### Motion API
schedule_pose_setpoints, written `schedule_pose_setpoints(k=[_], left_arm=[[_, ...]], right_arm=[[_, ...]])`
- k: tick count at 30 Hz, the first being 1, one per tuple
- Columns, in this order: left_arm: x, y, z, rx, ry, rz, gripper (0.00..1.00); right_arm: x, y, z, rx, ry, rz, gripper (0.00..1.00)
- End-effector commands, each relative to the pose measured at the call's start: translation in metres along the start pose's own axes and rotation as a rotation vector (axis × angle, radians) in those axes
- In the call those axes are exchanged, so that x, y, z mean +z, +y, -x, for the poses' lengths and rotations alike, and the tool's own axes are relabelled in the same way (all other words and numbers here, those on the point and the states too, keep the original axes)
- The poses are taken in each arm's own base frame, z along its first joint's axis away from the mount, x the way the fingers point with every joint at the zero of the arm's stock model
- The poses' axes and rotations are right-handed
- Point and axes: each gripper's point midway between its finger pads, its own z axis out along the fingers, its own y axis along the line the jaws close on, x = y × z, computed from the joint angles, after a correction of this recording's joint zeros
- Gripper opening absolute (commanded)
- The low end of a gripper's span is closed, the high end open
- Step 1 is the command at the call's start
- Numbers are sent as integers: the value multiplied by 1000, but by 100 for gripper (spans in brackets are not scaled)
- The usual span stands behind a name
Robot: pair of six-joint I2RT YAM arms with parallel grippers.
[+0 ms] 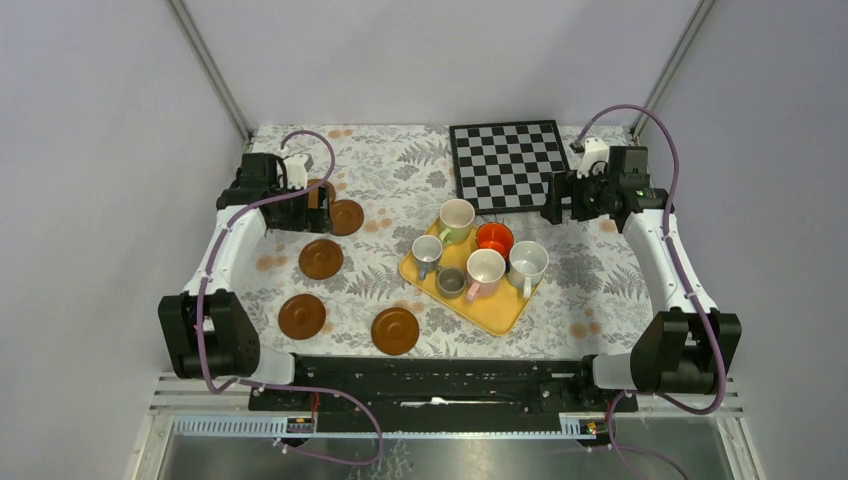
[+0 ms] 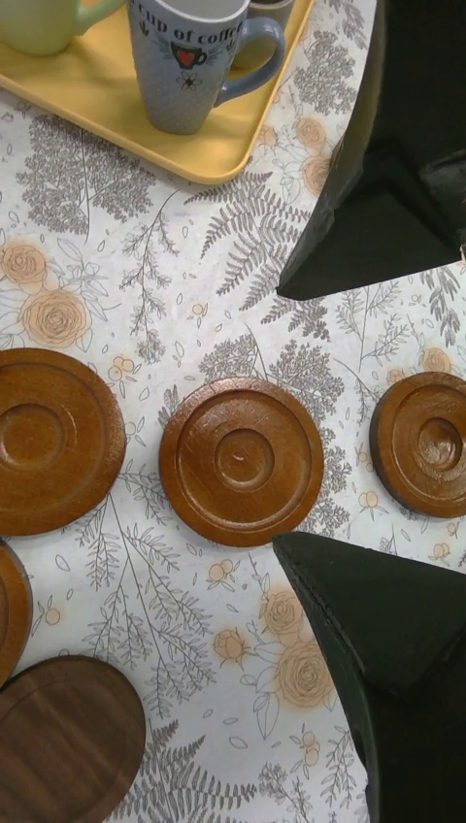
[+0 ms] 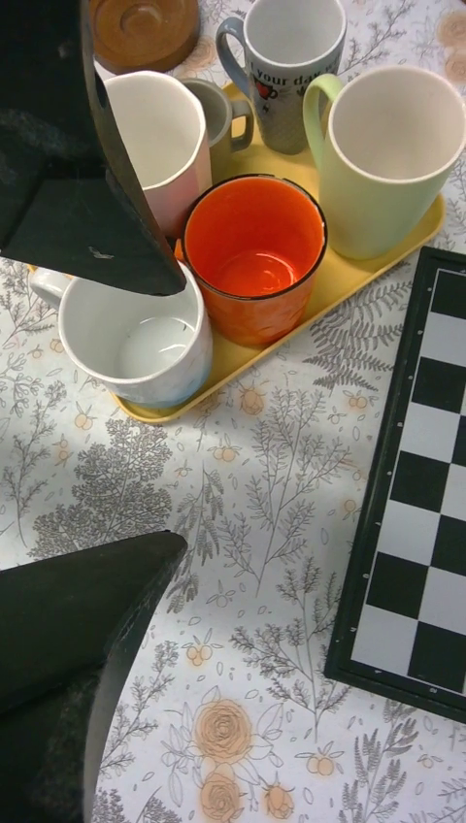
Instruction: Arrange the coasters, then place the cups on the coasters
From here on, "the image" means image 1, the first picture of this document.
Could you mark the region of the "brown wooden coaster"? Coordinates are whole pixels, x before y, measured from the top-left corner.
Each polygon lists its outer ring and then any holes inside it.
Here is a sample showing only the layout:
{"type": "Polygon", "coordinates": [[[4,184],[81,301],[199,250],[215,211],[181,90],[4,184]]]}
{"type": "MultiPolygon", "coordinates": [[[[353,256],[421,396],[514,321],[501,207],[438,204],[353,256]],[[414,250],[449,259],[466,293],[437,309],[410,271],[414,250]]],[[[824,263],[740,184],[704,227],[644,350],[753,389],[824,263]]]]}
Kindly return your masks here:
{"type": "Polygon", "coordinates": [[[359,203],[344,199],[330,204],[331,233],[348,236],[357,232],[364,223],[364,211],[359,203]]]}
{"type": "Polygon", "coordinates": [[[343,262],[344,255],[341,247],[328,239],[308,243],[299,256],[299,267],[302,273],[314,280],[334,276],[341,269],[343,262]]]}
{"type": "Polygon", "coordinates": [[[412,312],[401,307],[385,309],[377,314],[371,325],[375,347],[387,355],[402,355],[416,345],[420,327],[412,312]]]}
{"type": "Polygon", "coordinates": [[[322,330],[326,315],[326,308],[319,298],[299,294],[289,298],[280,308],[278,326],[287,337],[306,340],[322,330]]]}
{"type": "Polygon", "coordinates": [[[325,208],[336,201],[335,186],[327,181],[321,187],[311,191],[308,195],[308,207],[310,209],[325,208]]]}

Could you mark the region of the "blue grey mug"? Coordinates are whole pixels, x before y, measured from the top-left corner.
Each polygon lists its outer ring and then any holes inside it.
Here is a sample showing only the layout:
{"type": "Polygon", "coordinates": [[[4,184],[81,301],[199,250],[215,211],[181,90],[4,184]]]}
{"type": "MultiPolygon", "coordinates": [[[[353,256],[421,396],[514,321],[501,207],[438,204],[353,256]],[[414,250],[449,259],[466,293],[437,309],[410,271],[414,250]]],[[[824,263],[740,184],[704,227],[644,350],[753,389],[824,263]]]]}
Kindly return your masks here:
{"type": "Polygon", "coordinates": [[[417,269],[417,279],[423,281],[437,270],[443,255],[443,243],[434,235],[421,235],[414,240],[411,253],[417,269]]]}

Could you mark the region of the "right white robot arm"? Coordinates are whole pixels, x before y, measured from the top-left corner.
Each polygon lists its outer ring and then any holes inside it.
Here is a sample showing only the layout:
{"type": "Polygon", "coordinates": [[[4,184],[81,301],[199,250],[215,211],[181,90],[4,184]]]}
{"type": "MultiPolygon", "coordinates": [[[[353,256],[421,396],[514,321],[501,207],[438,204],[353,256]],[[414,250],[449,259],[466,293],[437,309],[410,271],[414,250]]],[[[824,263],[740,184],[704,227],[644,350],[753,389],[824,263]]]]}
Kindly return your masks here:
{"type": "Polygon", "coordinates": [[[613,390],[647,394],[718,394],[741,338],[737,315],[721,311],[701,286],[680,243],[672,197],[654,188],[648,151],[589,138],[576,171],[548,176],[541,215],[552,224],[607,215],[638,261],[653,319],[625,354],[587,356],[575,402],[597,412],[613,390]]]}

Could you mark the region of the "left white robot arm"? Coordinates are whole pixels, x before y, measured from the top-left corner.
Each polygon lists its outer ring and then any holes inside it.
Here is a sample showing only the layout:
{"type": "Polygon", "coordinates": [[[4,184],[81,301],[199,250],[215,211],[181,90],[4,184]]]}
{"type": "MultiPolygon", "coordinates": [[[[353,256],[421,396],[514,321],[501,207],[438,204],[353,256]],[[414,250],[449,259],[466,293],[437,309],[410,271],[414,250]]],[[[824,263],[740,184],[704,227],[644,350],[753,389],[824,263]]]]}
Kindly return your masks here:
{"type": "Polygon", "coordinates": [[[259,241],[271,230],[327,233],[329,190],[308,188],[313,159],[246,153],[216,200],[215,231],[181,293],[160,300],[158,317],[174,373],[181,379],[246,378],[273,384],[288,411],[309,401],[310,385],[295,374],[289,353],[274,353],[259,335],[237,292],[259,241]]]}

